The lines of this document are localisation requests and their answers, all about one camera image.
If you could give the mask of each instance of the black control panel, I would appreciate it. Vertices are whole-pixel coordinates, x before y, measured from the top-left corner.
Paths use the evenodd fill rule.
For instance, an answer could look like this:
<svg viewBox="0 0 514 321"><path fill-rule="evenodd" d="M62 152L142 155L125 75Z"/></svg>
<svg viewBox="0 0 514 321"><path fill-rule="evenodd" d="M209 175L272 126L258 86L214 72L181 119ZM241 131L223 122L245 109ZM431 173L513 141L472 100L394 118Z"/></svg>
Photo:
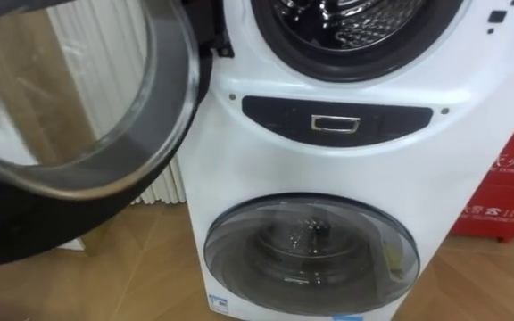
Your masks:
<svg viewBox="0 0 514 321"><path fill-rule="evenodd" d="M378 144L425 128L431 108L246 96L243 113L294 141L327 147Z"/></svg>

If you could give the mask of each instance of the label sticker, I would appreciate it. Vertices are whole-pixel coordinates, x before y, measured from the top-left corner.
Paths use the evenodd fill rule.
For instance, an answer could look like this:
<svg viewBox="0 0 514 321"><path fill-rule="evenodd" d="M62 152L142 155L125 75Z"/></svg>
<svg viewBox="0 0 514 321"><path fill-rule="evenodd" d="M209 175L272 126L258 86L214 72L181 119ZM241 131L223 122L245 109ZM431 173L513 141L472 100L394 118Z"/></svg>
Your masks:
<svg viewBox="0 0 514 321"><path fill-rule="evenodd" d="M364 321L364 317L359 316L338 316L332 317L334 321Z"/></svg>
<svg viewBox="0 0 514 321"><path fill-rule="evenodd" d="M223 314L229 314L229 305L228 301L219 297L216 297L215 295L209 295L210 299L210 308L214 310L215 312L223 313Z"/></svg>

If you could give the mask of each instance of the door handle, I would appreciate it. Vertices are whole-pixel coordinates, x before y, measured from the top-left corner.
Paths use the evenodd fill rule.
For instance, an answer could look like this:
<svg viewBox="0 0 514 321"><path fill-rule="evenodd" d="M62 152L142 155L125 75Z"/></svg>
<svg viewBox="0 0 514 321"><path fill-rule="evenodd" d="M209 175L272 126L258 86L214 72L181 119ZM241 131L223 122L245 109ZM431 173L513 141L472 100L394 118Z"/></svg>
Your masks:
<svg viewBox="0 0 514 321"><path fill-rule="evenodd" d="M356 133L360 124L361 119L357 117L311 115L311 129L319 132L350 135Z"/></svg>

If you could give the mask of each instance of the glass door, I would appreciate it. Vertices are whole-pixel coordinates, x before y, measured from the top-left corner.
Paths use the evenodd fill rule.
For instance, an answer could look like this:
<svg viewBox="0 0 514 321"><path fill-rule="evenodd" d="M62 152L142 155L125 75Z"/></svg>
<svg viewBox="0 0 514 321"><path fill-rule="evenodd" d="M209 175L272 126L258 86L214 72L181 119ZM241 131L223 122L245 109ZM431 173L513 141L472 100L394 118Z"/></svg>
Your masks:
<svg viewBox="0 0 514 321"><path fill-rule="evenodd" d="M182 2L13 3L0 0L0 180L84 200L167 164L211 72Z"/></svg>
<svg viewBox="0 0 514 321"><path fill-rule="evenodd" d="M322 194L271 195L235 207L211 227L204 254L232 293L299 315L383 307L419 274L416 245L398 221Z"/></svg>

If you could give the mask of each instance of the stacked washing machine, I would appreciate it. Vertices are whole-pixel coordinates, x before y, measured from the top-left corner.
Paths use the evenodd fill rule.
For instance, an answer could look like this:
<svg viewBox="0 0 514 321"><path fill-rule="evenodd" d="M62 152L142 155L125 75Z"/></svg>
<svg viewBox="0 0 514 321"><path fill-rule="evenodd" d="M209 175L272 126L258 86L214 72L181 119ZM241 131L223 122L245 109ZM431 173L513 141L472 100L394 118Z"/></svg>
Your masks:
<svg viewBox="0 0 514 321"><path fill-rule="evenodd" d="M391 319L514 131L514 0L141 3L144 77L117 125L62 162L0 144L0 200L23 200L0 210L0 264L116 215L190 129L211 309Z"/></svg>
<svg viewBox="0 0 514 321"><path fill-rule="evenodd" d="M210 308L390 320L514 131L514 1L223 11L178 152Z"/></svg>

